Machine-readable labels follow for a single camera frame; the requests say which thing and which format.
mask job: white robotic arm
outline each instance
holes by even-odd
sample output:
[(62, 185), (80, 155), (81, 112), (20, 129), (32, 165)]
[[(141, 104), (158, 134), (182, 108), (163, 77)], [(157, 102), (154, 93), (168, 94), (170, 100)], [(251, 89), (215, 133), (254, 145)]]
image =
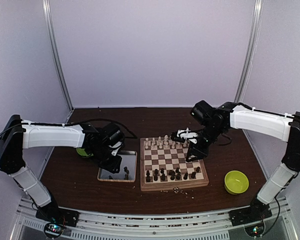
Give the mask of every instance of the white robotic arm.
[(246, 210), (231, 211), (232, 225), (245, 224), (269, 216), (269, 203), (285, 189), (300, 171), (300, 112), (279, 114), (257, 110), (243, 103), (226, 102), (212, 107), (205, 101), (198, 102), (190, 114), (205, 128), (198, 131), (179, 130), (171, 138), (183, 143), (189, 140), (187, 162), (208, 156), (209, 146), (228, 129), (250, 130), (266, 134), (287, 142), (286, 153), (281, 164), (259, 190)]

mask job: dark wooden surface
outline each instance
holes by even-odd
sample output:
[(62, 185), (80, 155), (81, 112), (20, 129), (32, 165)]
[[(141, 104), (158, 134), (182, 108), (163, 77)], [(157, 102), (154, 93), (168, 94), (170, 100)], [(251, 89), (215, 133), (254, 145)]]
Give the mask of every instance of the dark wooden surface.
[[(189, 112), (188, 108), (76, 109), (70, 122), (110, 118), (125, 124), (139, 138), (158, 137), (186, 127), (199, 129), (201, 126)], [(94, 125), (104, 126), (105, 123), (96, 122)], [(188, 194), (176, 194), (172, 190), (141, 192), (139, 158), (134, 183), (98, 181), (98, 167), (69, 147), (55, 148), (41, 180), (60, 206), (79, 210), (116, 214), (176, 214), (245, 206), (266, 180), (244, 133), (232, 129), (228, 135), (232, 137), (232, 144), (212, 145), (209, 156), (204, 160), (209, 185), (186, 189)], [(225, 141), (221, 137), (217, 143)], [(124, 150), (139, 154), (139, 139), (126, 139)], [(250, 182), (247, 192), (240, 195), (226, 192), (224, 178), (231, 170), (247, 175)]]

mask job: green bowl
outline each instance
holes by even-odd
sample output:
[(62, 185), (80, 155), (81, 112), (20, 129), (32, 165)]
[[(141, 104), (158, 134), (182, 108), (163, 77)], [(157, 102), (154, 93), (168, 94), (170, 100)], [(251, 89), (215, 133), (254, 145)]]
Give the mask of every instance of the green bowl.
[(249, 180), (245, 174), (240, 171), (230, 171), (224, 177), (224, 188), (232, 194), (242, 194), (247, 191), (249, 187)]

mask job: black cable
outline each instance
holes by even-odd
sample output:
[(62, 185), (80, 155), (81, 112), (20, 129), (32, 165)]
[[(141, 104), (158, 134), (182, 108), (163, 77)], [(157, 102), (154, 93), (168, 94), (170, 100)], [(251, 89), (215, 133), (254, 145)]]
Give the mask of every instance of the black cable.
[(279, 202), (278, 202), (278, 200), (277, 200), (277, 197), (275, 197), (274, 200), (275, 200), (276, 203), (278, 204), (278, 215), (276, 216), (276, 218), (275, 218), (273, 224), (271, 225), (271, 227), (270, 227), (265, 233), (263, 233), (263, 234), (261, 235), (262, 237), (265, 236), (266, 234), (268, 234), (268, 233), (270, 232), (270, 230), (275, 226), (275, 224), (276, 224), (276, 222), (278, 221), (278, 218), (279, 218), (279, 216), (280, 216), (280, 210), (281, 210), (281, 208), (280, 208), (280, 204), (279, 204)]
[(222, 136), (222, 137), (224, 137), (224, 138), (226, 138), (226, 139), (228, 139), (228, 140), (229, 140), (229, 142), (227, 142), (227, 143), (221, 143), (221, 144), (218, 144), (218, 146), (227, 146), (227, 145), (229, 145), (229, 144), (231, 144), (231, 143), (232, 143), (232, 138), (231, 138), (231, 137), (229, 137), (228, 135), (226, 135), (226, 134), (222, 133), (222, 134), (221, 134), (221, 136)]

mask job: white backdrop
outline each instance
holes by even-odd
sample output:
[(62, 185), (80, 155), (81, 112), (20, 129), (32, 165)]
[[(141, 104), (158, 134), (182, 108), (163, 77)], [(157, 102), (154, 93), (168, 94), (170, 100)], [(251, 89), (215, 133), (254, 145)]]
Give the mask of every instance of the white backdrop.
[(74, 107), (233, 101), (254, 2), (51, 0)]

